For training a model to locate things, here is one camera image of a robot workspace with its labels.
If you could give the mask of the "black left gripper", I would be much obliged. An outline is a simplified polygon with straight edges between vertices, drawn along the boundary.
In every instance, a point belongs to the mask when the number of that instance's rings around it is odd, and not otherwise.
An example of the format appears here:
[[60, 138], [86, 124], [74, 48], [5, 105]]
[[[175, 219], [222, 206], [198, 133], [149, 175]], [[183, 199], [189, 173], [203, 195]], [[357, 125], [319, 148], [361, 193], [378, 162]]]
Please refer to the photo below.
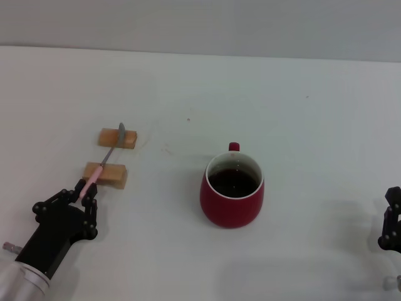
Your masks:
[[74, 189], [62, 189], [33, 206], [39, 226], [16, 257], [17, 262], [51, 278], [75, 242], [96, 238], [97, 185], [90, 184], [81, 200], [85, 210], [74, 206], [84, 185], [85, 180], [80, 179]]

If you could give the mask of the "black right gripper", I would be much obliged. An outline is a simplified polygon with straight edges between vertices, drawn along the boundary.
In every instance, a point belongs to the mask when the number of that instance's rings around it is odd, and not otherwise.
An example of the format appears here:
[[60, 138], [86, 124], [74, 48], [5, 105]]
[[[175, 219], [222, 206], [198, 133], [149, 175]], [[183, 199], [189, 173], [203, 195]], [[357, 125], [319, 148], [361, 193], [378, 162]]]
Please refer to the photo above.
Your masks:
[[383, 219], [382, 235], [378, 245], [383, 250], [400, 251], [400, 187], [391, 187], [385, 194], [388, 208]]

